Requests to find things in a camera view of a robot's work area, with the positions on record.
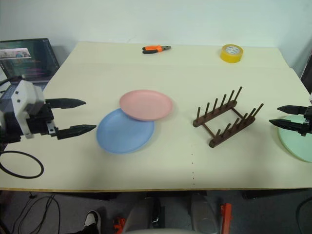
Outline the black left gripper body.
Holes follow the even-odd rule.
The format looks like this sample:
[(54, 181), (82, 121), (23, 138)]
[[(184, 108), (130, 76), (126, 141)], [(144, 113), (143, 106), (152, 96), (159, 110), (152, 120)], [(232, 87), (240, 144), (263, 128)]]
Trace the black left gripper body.
[(52, 109), (58, 108), (56, 102), (45, 103), (36, 114), (30, 114), (26, 120), (32, 134), (57, 136), (58, 128), (54, 124)]

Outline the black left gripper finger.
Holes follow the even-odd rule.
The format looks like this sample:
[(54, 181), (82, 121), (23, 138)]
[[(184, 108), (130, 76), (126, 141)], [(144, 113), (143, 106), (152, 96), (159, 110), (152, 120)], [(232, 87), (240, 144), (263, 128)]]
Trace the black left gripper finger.
[(71, 126), (68, 129), (57, 130), (57, 139), (61, 140), (71, 137), (77, 137), (93, 130), (94, 128), (96, 128), (96, 125), (83, 124)]
[(49, 105), (50, 108), (69, 109), (84, 105), (86, 102), (74, 98), (52, 98), (47, 99), (46, 104)]

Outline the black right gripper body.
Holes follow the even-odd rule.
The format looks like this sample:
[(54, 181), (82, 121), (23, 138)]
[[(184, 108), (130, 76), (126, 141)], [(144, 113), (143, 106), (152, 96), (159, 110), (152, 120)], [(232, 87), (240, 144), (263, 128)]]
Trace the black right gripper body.
[(312, 133), (312, 107), (308, 106), (303, 115), (305, 121), (302, 123), (300, 134), (306, 136), (306, 134)]

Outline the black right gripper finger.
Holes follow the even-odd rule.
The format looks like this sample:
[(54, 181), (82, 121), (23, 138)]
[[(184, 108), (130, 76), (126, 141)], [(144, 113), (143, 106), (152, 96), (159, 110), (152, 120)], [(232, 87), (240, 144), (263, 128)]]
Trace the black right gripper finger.
[(278, 107), (277, 110), (280, 110), (284, 113), (291, 114), (291, 115), (304, 115), (305, 114), (305, 107), (303, 106), (285, 105), (285, 106)]
[(302, 124), (291, 122), (286, 119), (270, 119), (269, 122), (276, 127), (302, 133)]

